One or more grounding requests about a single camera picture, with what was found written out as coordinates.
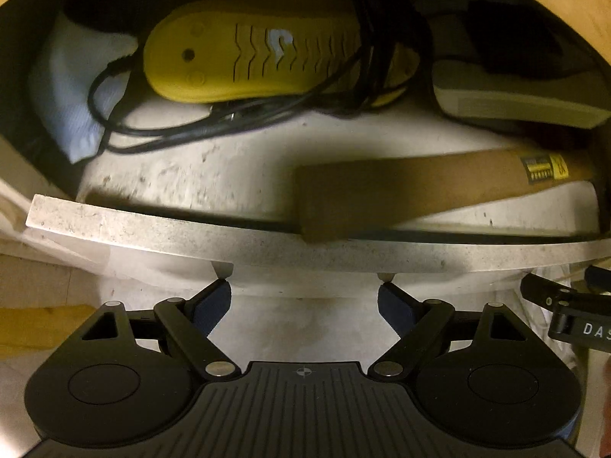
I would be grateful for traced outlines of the white drawer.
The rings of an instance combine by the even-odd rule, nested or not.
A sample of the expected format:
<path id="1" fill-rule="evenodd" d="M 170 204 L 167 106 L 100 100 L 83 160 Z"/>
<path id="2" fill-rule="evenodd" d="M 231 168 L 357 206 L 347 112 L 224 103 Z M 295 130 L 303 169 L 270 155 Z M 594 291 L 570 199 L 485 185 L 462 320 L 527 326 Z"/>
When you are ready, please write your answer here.
<path id="1" fill-rule="evenodd" d="M 461 275 L 609 258 L 592 186 L 479 204 L 397 229 L 307 243 L 295 217 L 300 166 L 501 150 L 511 137 L 448 120 L 409 100 L 353 120 L 307 114 L 235 137 L 155 153 L 105 153 L 72 200 L 38 194 L 26 220 L 71 265 L 151 284 L 230 275 L 235 283 L 342 273 Z"/>

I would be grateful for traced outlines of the yellow shoe dryer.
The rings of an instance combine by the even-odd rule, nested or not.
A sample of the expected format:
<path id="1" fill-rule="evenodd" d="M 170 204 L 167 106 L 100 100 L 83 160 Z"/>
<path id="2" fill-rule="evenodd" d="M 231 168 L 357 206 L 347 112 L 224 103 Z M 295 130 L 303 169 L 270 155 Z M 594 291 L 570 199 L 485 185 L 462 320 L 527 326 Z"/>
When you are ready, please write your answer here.
<path id="1" fill-rule="evenodd" d="M 202 0 L 156 24 L 143 70 L 150 87 L 173 102 L 218 103 L 303 95 L 323 82 L 324 102 L 364 90 L 365 72 L 384 81 L 372 98 L 397 98 L 415 75 L 419 55 L 394 45 L 388 63 L 362 53 L 367 28 L 346 0 Z"/>

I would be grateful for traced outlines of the light blue cloth bag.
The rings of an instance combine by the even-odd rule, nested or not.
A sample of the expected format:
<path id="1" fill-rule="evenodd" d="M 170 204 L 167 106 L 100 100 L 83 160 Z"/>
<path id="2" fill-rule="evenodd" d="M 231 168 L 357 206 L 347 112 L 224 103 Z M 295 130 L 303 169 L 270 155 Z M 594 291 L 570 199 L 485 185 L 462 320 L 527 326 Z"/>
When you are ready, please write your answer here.
<path id="1" fill-rule="evenodd" d="M 57 16 L 28 86 L 36 115 L 71 163 L 93 157 L 102 141 L 103 128 L 87 105 L 94 80 L 110 62 L 137 48 L 131 35 L 96 31 Z"/>

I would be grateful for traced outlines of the grey flat device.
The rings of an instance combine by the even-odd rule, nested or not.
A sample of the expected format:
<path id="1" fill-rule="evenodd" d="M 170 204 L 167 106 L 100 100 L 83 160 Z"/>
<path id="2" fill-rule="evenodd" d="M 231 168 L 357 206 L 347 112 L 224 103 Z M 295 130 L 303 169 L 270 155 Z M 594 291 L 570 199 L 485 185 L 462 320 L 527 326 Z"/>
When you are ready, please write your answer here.
<path id="1" fill-rule="evenodd" d="M 561 79 L 527 81 L 441 60 L 432 68 L 433 90 L 448 116 L 523 121 L 592 129 L 610 119 L 610 91 L 597 71 Z"/>

